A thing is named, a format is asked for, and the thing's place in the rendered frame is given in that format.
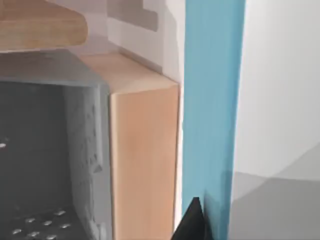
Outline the pale wooden drawer front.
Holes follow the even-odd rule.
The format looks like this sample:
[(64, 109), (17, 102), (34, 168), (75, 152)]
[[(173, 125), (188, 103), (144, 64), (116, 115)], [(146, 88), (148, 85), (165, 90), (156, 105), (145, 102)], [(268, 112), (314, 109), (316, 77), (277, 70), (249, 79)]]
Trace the pale wooden drawer front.
[(81, 59), (110, 89), (113, 240), (170, 240), (179, 85), (118, 53)]

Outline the light blue book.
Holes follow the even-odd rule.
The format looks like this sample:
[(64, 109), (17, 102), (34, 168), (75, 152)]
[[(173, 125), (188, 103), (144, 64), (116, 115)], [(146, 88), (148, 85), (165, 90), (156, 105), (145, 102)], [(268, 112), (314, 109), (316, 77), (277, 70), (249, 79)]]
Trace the light blue book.
[(246, 0), (186, 0), (182, 211), (198, 197), (228, 240)]

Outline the wooden cupboard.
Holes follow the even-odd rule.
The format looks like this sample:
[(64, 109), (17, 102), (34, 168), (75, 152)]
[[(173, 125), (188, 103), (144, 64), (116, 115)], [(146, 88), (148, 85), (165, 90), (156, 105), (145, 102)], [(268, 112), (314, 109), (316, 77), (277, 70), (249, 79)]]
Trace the wooden cupboard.
[(65, 48), (88, 37), (85, 17), (46, 0), (0, 0), (0, 52)]

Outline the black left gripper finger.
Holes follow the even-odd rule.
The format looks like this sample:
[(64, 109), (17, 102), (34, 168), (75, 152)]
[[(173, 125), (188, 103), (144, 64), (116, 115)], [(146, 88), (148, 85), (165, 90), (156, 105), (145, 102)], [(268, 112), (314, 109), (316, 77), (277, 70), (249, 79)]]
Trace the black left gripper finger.
[(170, 240), (213, 240), (199, 197), (194, 197)]

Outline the grey pierced drawer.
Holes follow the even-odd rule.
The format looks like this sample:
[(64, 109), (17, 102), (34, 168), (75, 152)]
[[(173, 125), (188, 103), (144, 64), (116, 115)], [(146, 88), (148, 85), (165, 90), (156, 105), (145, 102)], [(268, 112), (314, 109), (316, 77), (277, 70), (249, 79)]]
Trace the grey pierced drawer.
[(0, 240), (113, 240), (108, 95), (68, 50), (0, 53)]

